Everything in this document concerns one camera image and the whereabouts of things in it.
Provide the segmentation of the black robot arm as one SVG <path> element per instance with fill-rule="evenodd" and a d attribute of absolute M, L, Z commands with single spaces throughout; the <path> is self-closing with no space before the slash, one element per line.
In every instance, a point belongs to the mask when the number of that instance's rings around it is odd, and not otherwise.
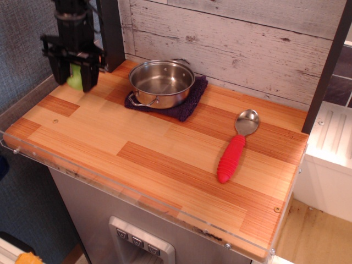
<path fill-rule="evenodd" d="M 89 1 L 55 1 L 58 35 L 42 35 L 42 54 L 48 58 L 55 81 L 89 92 L 106 66 L 105 52 L 95 44 L 94 14 Z"/>

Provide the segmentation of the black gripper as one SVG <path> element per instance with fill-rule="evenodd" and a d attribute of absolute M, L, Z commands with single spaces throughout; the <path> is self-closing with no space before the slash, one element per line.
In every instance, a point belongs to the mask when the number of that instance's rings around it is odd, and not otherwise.
<path fill-rule="evenodd" d="M 83 92 L 97 85 L 99 69 L 106 68 L 105 52 L 95 44 L 94 21 L 91 16 L 57 18 L 58 35 L 43 34 L 42 53 L 49 59 L 55 81 L 59 85 L 71 76 L 70 64 L 80 65 Z"/>

